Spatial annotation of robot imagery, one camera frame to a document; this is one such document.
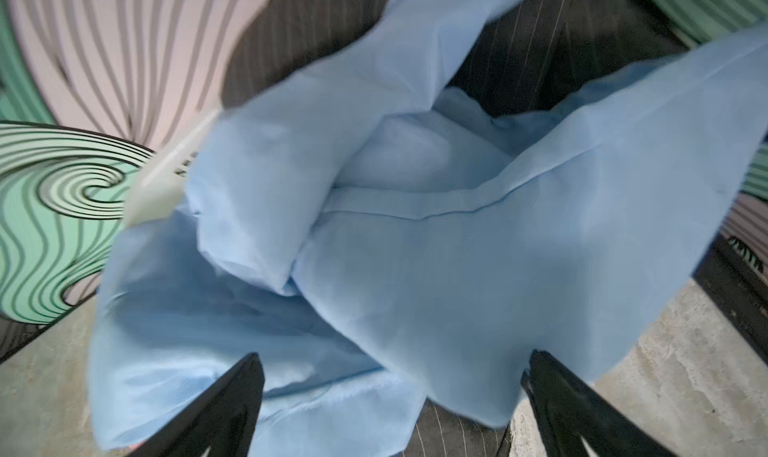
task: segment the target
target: blue cloth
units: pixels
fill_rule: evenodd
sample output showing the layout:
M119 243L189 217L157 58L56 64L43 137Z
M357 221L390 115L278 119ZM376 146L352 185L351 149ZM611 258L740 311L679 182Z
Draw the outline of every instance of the blue cloth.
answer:
M113 247L89 380L103 446L248 351L260 455L358 457L402 449L424 393L504 425L533 349L587 380L629 350L765 133L768 26L492 119L442 88L518 1L390 0L214 127L187 202Z

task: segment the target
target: wrinkled fabric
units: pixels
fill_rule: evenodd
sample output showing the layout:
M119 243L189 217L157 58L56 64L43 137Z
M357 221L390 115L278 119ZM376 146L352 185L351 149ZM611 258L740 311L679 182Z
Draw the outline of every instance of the wrinkled fabric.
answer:
M102 445L148 437L248 351L267 455L384 455L423 393L504 425L533 349L587 380L629 350L768 126L768 28L492 119L441 89L515 1L391 0L367 36L216 125L188 206L113 248L89 371ZM272 439L262 419L281 412L274 435L306 440ZM312 447L352 425L362 447Z

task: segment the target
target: spiral design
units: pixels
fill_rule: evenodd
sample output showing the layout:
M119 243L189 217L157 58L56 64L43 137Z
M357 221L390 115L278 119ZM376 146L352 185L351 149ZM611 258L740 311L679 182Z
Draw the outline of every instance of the spiral design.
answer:
M123 196L152 155L110 136L0 124L0 312L50 323L75 283L101 270Z

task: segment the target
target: dark pinstripe fabric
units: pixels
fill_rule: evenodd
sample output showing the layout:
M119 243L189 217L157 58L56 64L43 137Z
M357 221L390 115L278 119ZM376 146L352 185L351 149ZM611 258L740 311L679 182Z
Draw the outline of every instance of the dark pinstripe fabric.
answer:
M358 39L385 2L273 0L234 52L224 105L241 105ZM636 0L525 0L485 26L451 84L491 115L541 110L628 62L684 50ZM400 455L502 457L511 444L509 427L488 429L427 401Z

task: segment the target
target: gray concrete floor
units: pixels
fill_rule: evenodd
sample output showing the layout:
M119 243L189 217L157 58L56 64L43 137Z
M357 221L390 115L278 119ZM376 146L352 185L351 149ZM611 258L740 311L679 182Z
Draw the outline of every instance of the gray concrete floor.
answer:
M84 371L93 316L85 303L0 365L1 456L125 453L101 452L91 439ZM768 367L693 282L595 387L679 455L768 457ZM543 457L530 405L512 423L511 456Z

